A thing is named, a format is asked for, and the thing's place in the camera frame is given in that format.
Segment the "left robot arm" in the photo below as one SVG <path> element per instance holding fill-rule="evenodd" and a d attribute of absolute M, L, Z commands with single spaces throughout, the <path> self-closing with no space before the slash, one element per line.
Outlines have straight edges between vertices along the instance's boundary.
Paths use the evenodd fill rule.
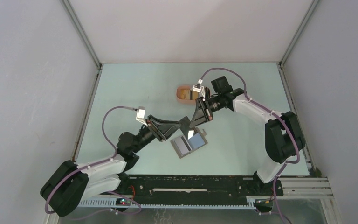
<path fill-rule="evenodd" d="M 129 188 L 125 172 L 139 160 L 137 152 L 154 140 L 168 140 L 188 122 L 188 117 L 171 121 L 149 115 L 137 134 L 124 132 L 119 136 L 113 155 L 83 164 L 64 161 L 41 188 L 45 212 L 64 217 L 89 197 L 108 191 L 124 194 Z"/>

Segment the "white magnetic stripe card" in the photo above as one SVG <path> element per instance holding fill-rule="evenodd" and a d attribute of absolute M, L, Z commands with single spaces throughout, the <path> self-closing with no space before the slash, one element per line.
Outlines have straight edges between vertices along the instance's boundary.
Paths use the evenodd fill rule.
<path fill-rule="evenodd" d="M 173 144 L 179 156 L 183 157 L 192 151 L 191 146 L 184 136 L 177 137 L 173 140 Z"/>

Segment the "beige leather card holder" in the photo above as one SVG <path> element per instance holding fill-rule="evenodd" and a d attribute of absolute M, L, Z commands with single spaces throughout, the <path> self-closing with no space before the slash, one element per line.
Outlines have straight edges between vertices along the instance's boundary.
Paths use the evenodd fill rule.
<path fill-rule="evenodd" d="M 187 155 L 189 155 L 189 154 L 195 152 L 196 150 L 198 150 L 198 149 L 204 147 L 205 145 L 207 145 L 208 142 L 207 142 L 207 140 L 206 140 L 206 135 L 207 135 L 206 131 L 205 131 L 204 129 L 202 129 L 202 130 L 200 131 L 199 128 L 195 128 L 194 135 L 193 135 L 191 138 L 189 138 L 189 139 L 188 139 L 185 135 L 181 135 L 181 136 L 184 136 L 184 137 L 186 138 L 186 140 L 188 141 L 189 145 L 190 145 L 191 148 L 192 148 L 192 151 L 191 151 L 190 153 L 186 154 L 185 156 L 187 156 Z M 185 157 L 185 156 L 183 156 L 183 157 L 179 156 L 179 154 L 177 153 L 177 150 L 176 150 L 175 147 L 174 147 L 173 140 L 171 140 L 170 142 L 171 142 L 171 145 L 172 145 L 172 147 L 174 148 L 176 154 L 178 155 L 178 157 L 179 157 L 180 159 L 183 158 L 183 157 Z"/>

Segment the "black card gripper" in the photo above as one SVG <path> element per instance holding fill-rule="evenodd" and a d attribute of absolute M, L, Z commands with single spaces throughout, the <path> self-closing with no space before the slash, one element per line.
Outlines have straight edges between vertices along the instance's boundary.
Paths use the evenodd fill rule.
<path fill-rule="evenodd" d="M 181 132 L 185 135 L 185 136 L 188 136 L 189 135 L 189 132 L 190 131 L 193 131 L 191 128 L 190 128 L 190 119 L 185 116 L 183 117 L 182 119 L 179 120 L 179 123 L 180 123 L 180 130 Z"/>

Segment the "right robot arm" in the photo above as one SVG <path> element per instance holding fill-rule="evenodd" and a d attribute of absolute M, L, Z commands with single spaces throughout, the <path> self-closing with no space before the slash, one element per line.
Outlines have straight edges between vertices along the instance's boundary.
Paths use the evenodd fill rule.
<path fill-rule="evenodd" d="M 288 111 L 281 113 L 268 109 L 254 101 L 246 91 L 233 89 L 225 76 L 213 80 L 214 95 L 206 95 L 206 87 L 200 79 L 191 90 L 198 93 L 195 100 L 195 112 L 190 127 L 196 127 L 213 120 L 214 112 L 223 108 L 247 116 L 264 129 L 265 151 L 267 157 L 258 168 L 252 183 L 253 191 L 264 195 L 271 189 L 271 183 L 279 177 L 287 164 L 300 161 L 300 150 L 305 140 L 299 126 L 298 117 Z"/>

